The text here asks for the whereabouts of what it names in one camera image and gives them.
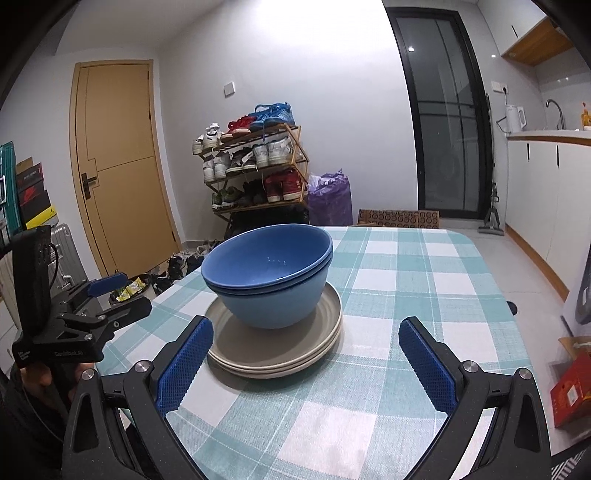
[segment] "metal screw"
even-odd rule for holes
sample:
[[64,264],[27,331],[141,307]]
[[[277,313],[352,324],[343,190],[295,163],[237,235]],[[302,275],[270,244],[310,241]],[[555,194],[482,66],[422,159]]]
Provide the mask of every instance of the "metal screw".
[[88,370],[84,370],[82,372],[82,380],[90,380],[92,377],[95,376],[95,371],[91,368],[89,368]]
[[526,368],[519,369],[519,376],[524,380],[531,380],[531,372]]
[[466,360],[464,363],[462,363],[462,366],[466,372],[470,372],[471,374],[478,372],[478,364],[472,360]]
[[139,373],[145,372],[150,368],[150,362],[148,360],[140,360],[134,365],[134,370]]

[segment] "wooden shoe rack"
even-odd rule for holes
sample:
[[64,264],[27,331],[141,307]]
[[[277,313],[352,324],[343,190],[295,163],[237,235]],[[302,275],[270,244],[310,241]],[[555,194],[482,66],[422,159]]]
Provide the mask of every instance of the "wooden shoe rack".
[[300,134],[301,134],[301,127],[292,127],[291,125],[287,124],[279,124],[274,125],[273,127],[268,127],[263,130],[253,132],[248,135],[244,135],[241,137],[234,138],[231,141],[224,142],[218,147],[210,148],[207,150],[203,150],[199,156],[203,159],[203,161],[209,160],[215,156],[217,156],[221,152],[225,152],[228,150],[233,150],[237,147],[244,147],[244,146],[253,146],[256,143],[265,142],[267,143],[269,139],[271,141],[276,140],[274,137],[280,134],[287,133],[291,137],[291,141],[294,146],[294,151],[291,155],[290,161],[288,163],[282,163],[280,165],[269,165],[268,167],[258,168],[257,170],[250,171],[250,172],[241,172],[236,175],[230,176],[225,178],[224,180],[214,180],[209,183],[205,183],[210,189],[214,192],[219,192],[221,189],[225,189],[228,186],[228,181],[232,179],[240,179],[241,181],[252,181],[255,180],[257,177],[263,179],[265,176],[264,174],[271,174],[277,171],[281,171],[285,168],[294,167],[298,174],[302,179],[302,187],[300,192],[300,197],[295,200],[285,200],[280,202],[267,202],[262,203],[260,205],[251,205],[248,207],[230,207],[226,209],[219,209],[213,210],[213,213],[220,218],[223,218],[225,221],[230,221],[230,213],[234,212],[247,212],[249,210],[262,210],[266,208],[273,208],[273,207],[282,207],[286,205],[306,205],[306,194],[307,194],[307,185],[308,185],[308,175],[309,175],[309,163],[310,160],[308,155],[301,147],[300,144]]

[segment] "glass door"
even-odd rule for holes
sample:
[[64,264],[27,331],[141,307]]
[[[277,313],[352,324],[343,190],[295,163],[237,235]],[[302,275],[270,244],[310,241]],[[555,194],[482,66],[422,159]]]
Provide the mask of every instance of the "glass door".
[[413,114],[419,208],[483,219],[492,187],[491,123],[462,20],[448,10],[387,11]]

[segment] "backsplash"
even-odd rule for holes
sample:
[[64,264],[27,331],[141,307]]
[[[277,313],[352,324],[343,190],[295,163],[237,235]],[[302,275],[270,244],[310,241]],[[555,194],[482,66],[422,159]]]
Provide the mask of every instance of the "backsplash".
[[[582,129],[583,102],[591,112],[591,70],[576,48],[571,48],[535,68],[544,104],[554,99],[564,113],[567,130]],[[560,114],[555,105],[546,109],[547,127],[556,129]]]

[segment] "stack of plates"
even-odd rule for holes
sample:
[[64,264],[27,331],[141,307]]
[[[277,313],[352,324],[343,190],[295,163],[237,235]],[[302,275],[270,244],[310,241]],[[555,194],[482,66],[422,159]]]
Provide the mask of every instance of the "stack of plates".
[[220,367],[241,377],[278,378],[299,372],[328,353],[339,338],[342,306],[338,292],[327,283],[314,311],[286,328],[250,327],[220,299],[213,301],[205,316],[215,333],[209,356]]

